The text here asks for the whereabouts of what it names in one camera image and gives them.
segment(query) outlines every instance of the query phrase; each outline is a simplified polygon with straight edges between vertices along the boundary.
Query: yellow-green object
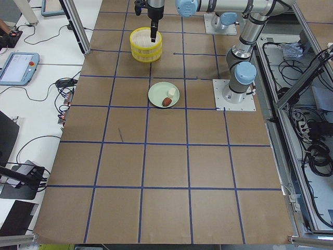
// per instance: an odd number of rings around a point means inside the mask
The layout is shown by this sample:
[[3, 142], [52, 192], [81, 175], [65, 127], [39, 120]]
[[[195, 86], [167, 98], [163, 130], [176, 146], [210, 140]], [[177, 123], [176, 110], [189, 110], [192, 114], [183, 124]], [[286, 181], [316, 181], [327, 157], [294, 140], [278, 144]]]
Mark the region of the yellow-green object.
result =
[[43, 244], [40, 245], [39, 250], [74, 250], [74, 244], [59, 244], [59, 245], [51, 245], [51, 244]]
[[162, 55], [162, 35], [156, 34], [156, 41], [150, 39], [150, 28], [143, 27], [134, 30], [130, 35], [132, 56], [142, 63], [151, 63]]
[[[168, 97], [168, 91], [172, 88], [176, 89], [175, 95], [171, 98], [171, 104], [167, 107], [163, 107], [163, 100]], [[160, 108], [169, 108], [175, 105], [179, 100], [179, 90], [178, 88], [170, 82], [159, 82], [154, 84], [148, 91], [148, 98], [151, 103]]]

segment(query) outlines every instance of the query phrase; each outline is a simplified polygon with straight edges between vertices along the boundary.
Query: light green plate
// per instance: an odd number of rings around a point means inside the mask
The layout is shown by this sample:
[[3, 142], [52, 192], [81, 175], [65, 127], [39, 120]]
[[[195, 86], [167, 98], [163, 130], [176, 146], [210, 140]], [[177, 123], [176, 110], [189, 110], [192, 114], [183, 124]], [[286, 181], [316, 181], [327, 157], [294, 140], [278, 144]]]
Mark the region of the light green plate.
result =
[[[171, 99], [172, 102], [169, 106], [163, 107], [162, 102], [166, 97], [168, 97], [169, 89], [171, 89], [173, 87], [176, 89], [176, 93], [175, 93], [174, 97]], [[150, 89], [148, 91], [148, 98], [149, 98], [150, 102], [160, 108], [169, 108], [169, 107], [175, 105], [179, 100], [179, 96], [180, 96], [180, 94], [179, 94], [178, 88], [170, 82], [156, 83], [152, 87], [150, 87]]]

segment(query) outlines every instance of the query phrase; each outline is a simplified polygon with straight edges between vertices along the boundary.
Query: red potato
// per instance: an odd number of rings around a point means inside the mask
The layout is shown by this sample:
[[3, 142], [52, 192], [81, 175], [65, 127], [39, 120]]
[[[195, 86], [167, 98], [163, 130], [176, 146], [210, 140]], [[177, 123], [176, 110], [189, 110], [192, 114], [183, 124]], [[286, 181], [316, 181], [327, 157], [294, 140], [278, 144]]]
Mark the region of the red potato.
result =
[[166, 97], [163, 101], [162, 101], [162, 105], [163, 107], [168, 107], [171, 104], [172, 100], [168, 97]]

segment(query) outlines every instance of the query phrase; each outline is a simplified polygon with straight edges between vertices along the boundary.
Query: white mounting plate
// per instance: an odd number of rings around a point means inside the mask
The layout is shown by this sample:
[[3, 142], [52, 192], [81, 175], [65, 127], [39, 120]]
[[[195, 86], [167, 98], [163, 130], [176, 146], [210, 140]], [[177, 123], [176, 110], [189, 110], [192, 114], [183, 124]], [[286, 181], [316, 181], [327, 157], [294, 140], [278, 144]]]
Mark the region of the white mounting plate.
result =
[[222, 90], [227, 84], [229, 84], [229, 81], [230, 80], [226, 79], [213, 80], [216, 109], [221, 111], [223, 111], [224, 109], [226, 111], [256, 111], [253, 95], [247, 95], [244, 101], [240, 104], [230, 103], [223, 98]]
[[212, 35], [237, 35], [237, 30], [234, 24], [229, 25], [228, 28], [224, 30], [216, 30], [213, 28], [211, 21], [215, 14], [204, 14], [204, 26], [206, 28], [206, 34]]

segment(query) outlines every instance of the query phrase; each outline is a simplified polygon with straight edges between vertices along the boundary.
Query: yellow bowl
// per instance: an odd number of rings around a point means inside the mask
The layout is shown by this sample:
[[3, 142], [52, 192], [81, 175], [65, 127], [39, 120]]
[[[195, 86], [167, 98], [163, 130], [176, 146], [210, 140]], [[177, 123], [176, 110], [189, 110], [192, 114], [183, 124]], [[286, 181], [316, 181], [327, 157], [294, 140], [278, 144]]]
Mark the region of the yellow bowl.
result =
[[130, 35], [132, 56], [142, 63], [151, 63], [162, 55], [162, 35], [157, 32], [156, 42], [150, 39], [150, 28], [144, 27], [134, 30]]

